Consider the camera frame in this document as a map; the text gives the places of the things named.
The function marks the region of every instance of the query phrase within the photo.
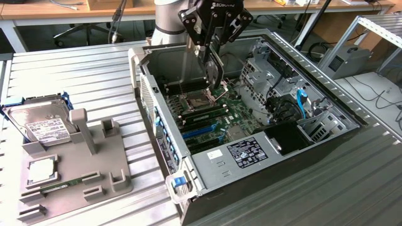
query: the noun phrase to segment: chair leg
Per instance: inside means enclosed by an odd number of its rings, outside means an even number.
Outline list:
[[[87,27],[87,26],[81,24],[81,25],[78,25],[78,26],[76,26],[76,27],[73,27],[73,28],[69,28],[65,32],[62,32],[62,33],[54,35],[54,36],[53,36],[53,39],[62,38],[62,37],[65,37],[66,35],[69,35],[69,34],[77,32],[77,31],[85,29],[85,27]]]
[[[108,34],[108,29],[104,29],[103,27],[99,27],[99,26],[96,26],[96,25],[91,25],[91,29],[93,29],[93,30],[97,30],[97,31],[100,31],[100,32],[104,32],[104,33],[107,33]]]
[[[91,35],[91,26],[87,26],[87,45],[91,45],[91,40],[89,40],[89,35]]]

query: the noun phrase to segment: metal shelf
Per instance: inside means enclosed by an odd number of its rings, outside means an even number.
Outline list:
[[[402,48],[402,16],[395,14],[358,16],[358,23]]]

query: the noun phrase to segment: hard drive label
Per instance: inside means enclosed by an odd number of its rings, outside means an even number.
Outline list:
[[[28,123],[26,127],[40,143],[48,143],[69,137],[60,118]]]
[[[253,137],[227,146],[240,168],[245,168],[268,158]]]

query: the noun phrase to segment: desk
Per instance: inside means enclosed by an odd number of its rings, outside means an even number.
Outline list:
[[[310,5],[307,13],[311,17],[307,21],[296,44],[302,41],[304,34],[312,24],[322,8],[324,0],[316,5]],[[380,1],[383,14],[390,7],[394,6],[387,0]],[[244,0],[244,7],[252,15],[273,15],[273,14],[299,14],[306,10],[306,6],[280,6],[277,3],[267,0]],[[77,6],[78,10],[70,10],[53,5],[48,0],[29,0],[22,5],[4,5],[1,11],[2,21],[0,28],[10,42],[17,53],[26,52],[26,47],[20,38],[17,26],[49,25],[49,24],[78,24],[78,23],[101,23],[109,22],[115,10],[92,10],[87,5]],[[351,11],[372,11],[372,6],[350,6],[340,0],[332,0],[326,12],[351,12]],[[155,19],[153,0],[136,0],[135,7],[124,11],[123,21],[151,20]]]
[[[2,11],[2,7],[4,7],[4,4],[2,4],[2,3],[0,3],[0,20],[2,19],[2,17],[1,17],[1,11]]]

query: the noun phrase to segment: label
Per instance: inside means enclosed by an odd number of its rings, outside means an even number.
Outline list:
[[[207,156],[208,156],[209,160],[212,160],[212,159],[223,156],[221,151],[219,149],[215,150],[215,151],[211,151],[211,152],[207,153]]]
[[[227,146],[240,168],[245,168],[268,158],[253,137]]]
[[[26,127],[40,143],[69,138],[69,133],[60,118],[28,123]]]
[[[60,189],[62,189],[62,188],[65,188],[65,187],[68,187],[68,185],[61,185],[61,186],[53,187],[53,188],[50,188],[49,190],[42,191],[42,193],[45,194],[45,193],[57,191],[57,190],[60,190]]]
[[[176,164],[175,164],[175,161],[171,157],[171,153],[169,153],[169,150],[167,148],[163,137],[156,138],[156,141],[157,141],[159,149],[160,149],[161,156],[163,156],[163,159],[164,159],[164,163],[168,167],[169,173],[175,173],[177,171],[176,170]]]

